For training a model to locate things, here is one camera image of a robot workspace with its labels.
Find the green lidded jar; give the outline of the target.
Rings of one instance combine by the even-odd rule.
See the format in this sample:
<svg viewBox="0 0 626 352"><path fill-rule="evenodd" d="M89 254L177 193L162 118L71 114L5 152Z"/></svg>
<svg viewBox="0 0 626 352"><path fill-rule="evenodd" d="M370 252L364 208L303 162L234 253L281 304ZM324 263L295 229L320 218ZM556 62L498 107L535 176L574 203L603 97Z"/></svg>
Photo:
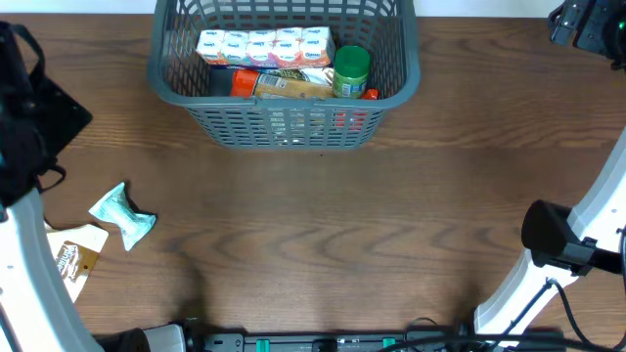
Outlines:
<svg viewBox="0 0 626 352"><path fill-rule="evenodd" d="M366 91L371 67L369 52L343 46L335 53L333 91L337 98L360 99Z"/></svg>

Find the gold foil snack pouch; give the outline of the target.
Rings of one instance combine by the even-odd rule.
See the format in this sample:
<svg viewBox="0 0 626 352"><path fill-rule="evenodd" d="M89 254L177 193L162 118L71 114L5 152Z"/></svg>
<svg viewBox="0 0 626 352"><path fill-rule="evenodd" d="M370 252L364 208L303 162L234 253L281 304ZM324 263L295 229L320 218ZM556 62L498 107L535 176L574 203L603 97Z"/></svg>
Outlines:
<svg viewBox="0 0 626 352"><path fill-rule="evenodd" d="M283 78L307 81L314 84L332 86L335 70L332 67L313 67L295 69L261 69L260 72Z"/></svg>

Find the white blue printed carton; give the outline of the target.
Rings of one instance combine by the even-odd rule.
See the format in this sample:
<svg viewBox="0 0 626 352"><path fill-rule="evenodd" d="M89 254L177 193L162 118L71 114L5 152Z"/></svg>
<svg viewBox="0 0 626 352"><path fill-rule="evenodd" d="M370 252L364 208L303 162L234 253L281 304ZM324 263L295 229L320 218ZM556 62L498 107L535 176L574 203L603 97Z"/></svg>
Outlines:
<svg viewBox="0 0 626 352"><path fill-rule="evenodd" d="M335 42L327 26L209 29L200 34L196 52L213 66L316 68L333 64Z"/></svg>

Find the mint green packet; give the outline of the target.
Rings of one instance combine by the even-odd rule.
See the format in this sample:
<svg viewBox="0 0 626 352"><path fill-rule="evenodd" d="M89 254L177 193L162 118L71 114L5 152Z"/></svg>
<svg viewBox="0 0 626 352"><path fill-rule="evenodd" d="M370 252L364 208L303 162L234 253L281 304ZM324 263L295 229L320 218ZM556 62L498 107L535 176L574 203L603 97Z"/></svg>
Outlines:
<svg viewBox="0 0 626 352"><path fill-rule="evenodd" d="M154 226L157 217L138 213L132 209L125 192L125 183L120 182L102 196L89 213L97 219L115 224L121 232L124 249L130 251Z"/></svg>

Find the small tan sachet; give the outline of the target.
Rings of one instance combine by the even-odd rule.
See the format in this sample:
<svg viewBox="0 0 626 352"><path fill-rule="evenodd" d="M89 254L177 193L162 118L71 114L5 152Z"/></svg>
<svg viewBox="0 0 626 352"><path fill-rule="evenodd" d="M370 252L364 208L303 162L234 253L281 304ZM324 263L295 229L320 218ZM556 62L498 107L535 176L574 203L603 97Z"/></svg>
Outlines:
<svg viewBox="0 0 626 352"><path fill-rule="evenodd" d="M109 233L97 226L56 230L44 222L48 243L72 302L77 300L99 259Z"/></svg>

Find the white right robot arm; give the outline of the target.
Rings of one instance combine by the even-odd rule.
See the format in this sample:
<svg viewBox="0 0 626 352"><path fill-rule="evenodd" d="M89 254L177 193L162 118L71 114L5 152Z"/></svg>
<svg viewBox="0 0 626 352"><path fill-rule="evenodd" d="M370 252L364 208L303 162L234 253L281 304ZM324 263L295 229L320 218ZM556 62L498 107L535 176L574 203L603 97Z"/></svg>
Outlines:
<svg viewBox="0 0 626 352"><path fill-rule="evenodd" d="M550 40L625 67L625 0L564 0L549 17ZM544 200L528 208L524 250L498 289L473 313L490 347L516 347L555 295L599 269L625 274L625 140L619 138L589 192L573 207Z"/></svg>

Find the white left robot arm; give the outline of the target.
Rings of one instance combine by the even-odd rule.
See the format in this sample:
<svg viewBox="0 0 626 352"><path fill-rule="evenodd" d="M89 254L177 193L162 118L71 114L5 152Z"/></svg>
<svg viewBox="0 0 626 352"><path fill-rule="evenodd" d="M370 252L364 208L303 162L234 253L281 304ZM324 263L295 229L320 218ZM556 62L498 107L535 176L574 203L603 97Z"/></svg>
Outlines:
<svg viewBox="0 0 626 352"><path fill-rule="evenodd" d="M100 337L85 328L67 291L92 269L98 228L55 233L49 243L39 176L66 172L57 155L91 113L45 74L45 56L21 24L1 24L1 329L10 351L184 351L178 324Z"/></svg>

